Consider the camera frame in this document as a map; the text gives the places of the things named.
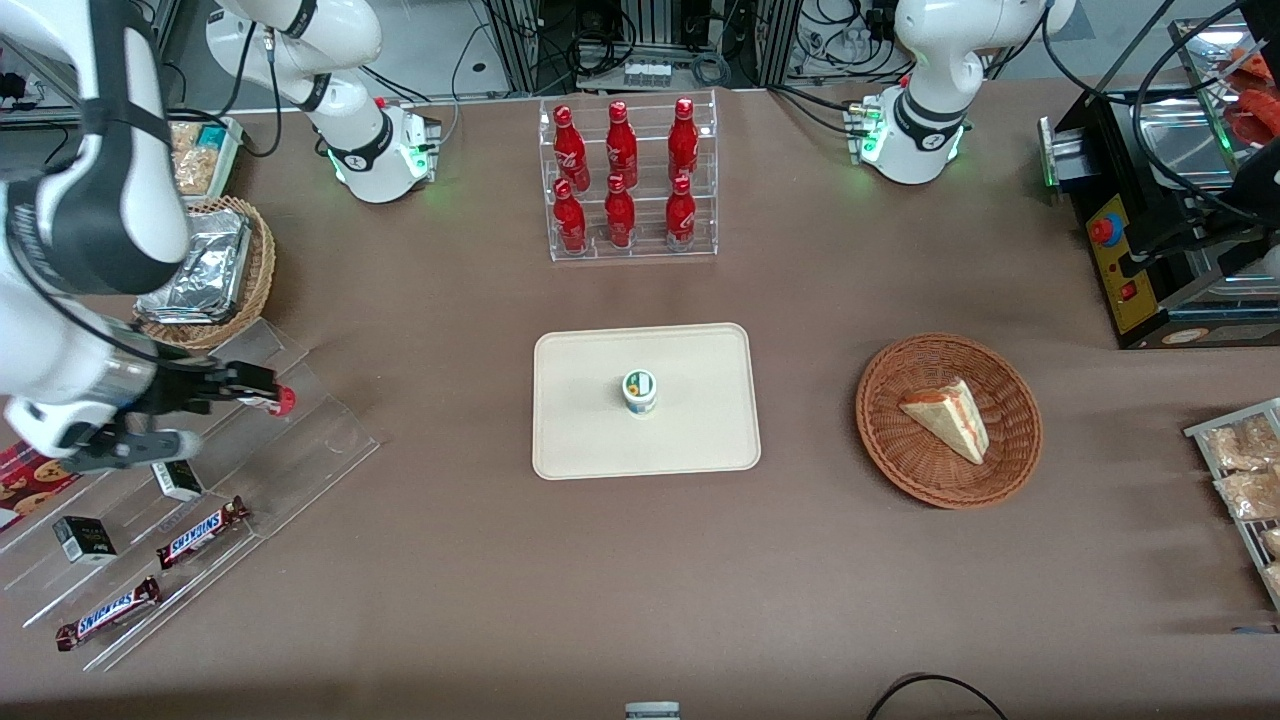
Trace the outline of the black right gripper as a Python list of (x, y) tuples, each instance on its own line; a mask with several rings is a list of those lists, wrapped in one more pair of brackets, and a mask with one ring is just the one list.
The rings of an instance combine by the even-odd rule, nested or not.
[[(215, 388), (214, 380), (220, 389)], [(165, 416), (187, 413), (207, 416), (212, 402), (219, 401), (236, 401), (262, 410), (283, 407), (274, 370), (253, 364), (218, 368), (218, 363), (209, 357), (187, 357), (184, 363), (159, 363), (146, 389), (128, 406), (128, 414)]]

